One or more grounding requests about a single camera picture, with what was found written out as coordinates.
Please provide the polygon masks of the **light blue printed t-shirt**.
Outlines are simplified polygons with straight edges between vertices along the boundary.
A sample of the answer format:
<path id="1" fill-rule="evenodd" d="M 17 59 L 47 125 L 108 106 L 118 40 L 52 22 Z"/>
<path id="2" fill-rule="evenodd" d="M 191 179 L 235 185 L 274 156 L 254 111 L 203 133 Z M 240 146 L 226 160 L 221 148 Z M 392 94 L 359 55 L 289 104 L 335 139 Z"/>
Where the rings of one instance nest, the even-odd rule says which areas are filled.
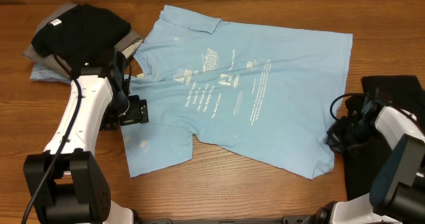
<path id="1" fill-rule="evenodd" d="M 135 59 L 149 121 L 122 127 L 132 177 L 193 157 L 193 139 L 313 179 L 333 169 L 329 108 L 353 36 L 223 21 L 165 6 Z"/>

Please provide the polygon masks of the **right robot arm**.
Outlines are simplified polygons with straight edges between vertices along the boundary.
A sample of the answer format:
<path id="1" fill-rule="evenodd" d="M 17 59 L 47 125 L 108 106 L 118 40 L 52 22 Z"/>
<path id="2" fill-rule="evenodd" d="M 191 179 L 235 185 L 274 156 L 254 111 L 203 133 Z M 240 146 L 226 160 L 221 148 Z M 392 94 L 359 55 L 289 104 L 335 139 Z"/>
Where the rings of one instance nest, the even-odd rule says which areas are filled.
<path id="1" fill-rule="evenodd" d="M 368 96 L 356 125 L 380 132 L 392 150 L 370 192 L 328 203 L 296 223 L 423 223 L 424 132 L 415 115 Z"/>

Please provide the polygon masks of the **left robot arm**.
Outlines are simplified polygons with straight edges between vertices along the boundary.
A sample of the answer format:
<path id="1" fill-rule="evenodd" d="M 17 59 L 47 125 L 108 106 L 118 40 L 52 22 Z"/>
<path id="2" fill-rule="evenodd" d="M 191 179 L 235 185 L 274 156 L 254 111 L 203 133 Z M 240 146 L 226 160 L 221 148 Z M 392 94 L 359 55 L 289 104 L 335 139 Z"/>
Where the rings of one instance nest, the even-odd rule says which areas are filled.
<path id="1" fill-rule="evenodd" d="M 22 223 L 34 210 L 40 223 L 141 223 L 134 209 L 112 200 L 95 159 L 102 130 L 149 121 L 147 102 L 130 95 L 131 65 L 117 49 L 71 68 L 71 91 L 60 124 L 41 154 L 27 156 L 23 172 L 31 194 Z"/>

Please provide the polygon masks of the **black garment at right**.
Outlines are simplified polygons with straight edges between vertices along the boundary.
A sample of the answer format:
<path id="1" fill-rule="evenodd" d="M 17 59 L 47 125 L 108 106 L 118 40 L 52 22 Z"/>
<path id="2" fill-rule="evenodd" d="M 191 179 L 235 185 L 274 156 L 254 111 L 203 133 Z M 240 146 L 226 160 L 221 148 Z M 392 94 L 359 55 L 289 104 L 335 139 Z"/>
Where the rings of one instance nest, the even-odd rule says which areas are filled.
<path id="1" fill-rule="evenodd" d="M 424 139 L 424 89 L 417 76 L 365 76 L 363 94 L 377 97 L 377 134 L 359 149 L 356 156 L 344 154 L 345 184 L 349 200 L 369 192 L 373 181 L 405 134 Z M 349 113 L 359 111 L 363 98 L 345 102 Z"/>

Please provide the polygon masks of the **folded grey garment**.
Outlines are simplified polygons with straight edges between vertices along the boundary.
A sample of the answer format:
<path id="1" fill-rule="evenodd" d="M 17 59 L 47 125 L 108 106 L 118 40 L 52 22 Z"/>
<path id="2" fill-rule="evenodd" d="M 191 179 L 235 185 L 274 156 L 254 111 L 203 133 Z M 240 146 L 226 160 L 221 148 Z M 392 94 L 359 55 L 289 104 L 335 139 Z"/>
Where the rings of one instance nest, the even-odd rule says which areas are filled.
<path id="1" fill-rule="evenodd" d="M 77 6 L 76 3 L 65 3 L 64 5 L 59 7 L 57 10 L 55 10 L 49 16 L 44 18 L 37 25 L 35 33 L 38 33 L 46 24 L 56 19 L 58 16 L 62 15 L 63 13 L 67 12 L 68 10 L 74 8 L 75 6 Z M 126 58 L 129 58 L 131 55 L 134 54 L 134 52 L 140 46 L 142 41 L 143 41 L 142 36 L 139 33 L 137 33 L 135 30 L 131 29 L 130 32 L 115 45 L 115 48 L 119 50 L 120 52 L 122 52 Z M 35 50 L 32 44 L 29 44 L 28 47 L 23 51 L 23 56 L 34 61 L 36 64 L 42 65 L 47 70 L 51 70 L 66 76 L 66 73 L 61 69 L 59 64 L 54 59 L 53 55 L 41 56 Z"/>

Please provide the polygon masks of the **folded black garment on stack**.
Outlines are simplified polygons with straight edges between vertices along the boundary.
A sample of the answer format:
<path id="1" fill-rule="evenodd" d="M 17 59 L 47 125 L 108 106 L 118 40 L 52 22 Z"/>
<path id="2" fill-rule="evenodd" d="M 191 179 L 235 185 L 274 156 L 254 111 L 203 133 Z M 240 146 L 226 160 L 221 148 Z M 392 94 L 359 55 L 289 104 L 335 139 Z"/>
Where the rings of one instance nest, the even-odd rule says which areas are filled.
<path id="1" fill-rule="evenodd" d="M 31 44 L 42 57 L 56 54 L 72 69 L 96 59 L 101 50 L 113 48 L 131 25 L 108 9 L 77 5 L 59 15 L 59 24 L 46 24 Z"/>

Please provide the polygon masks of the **folded blue denim garment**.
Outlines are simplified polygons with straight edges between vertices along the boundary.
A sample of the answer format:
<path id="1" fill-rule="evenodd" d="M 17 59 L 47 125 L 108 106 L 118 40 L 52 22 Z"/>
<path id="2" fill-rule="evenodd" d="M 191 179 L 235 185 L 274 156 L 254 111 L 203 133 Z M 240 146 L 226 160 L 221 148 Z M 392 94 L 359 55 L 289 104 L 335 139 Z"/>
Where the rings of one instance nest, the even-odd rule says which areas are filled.
<path id="1" fill-rule="evenodd" d="M 32 81 L 63 82 L 67 84 L 71 83 L 71 80 L 65 75 L 53 70 L 49 70 L 47 67 L 39 63 L 34 64 L 30 79 Z"/>

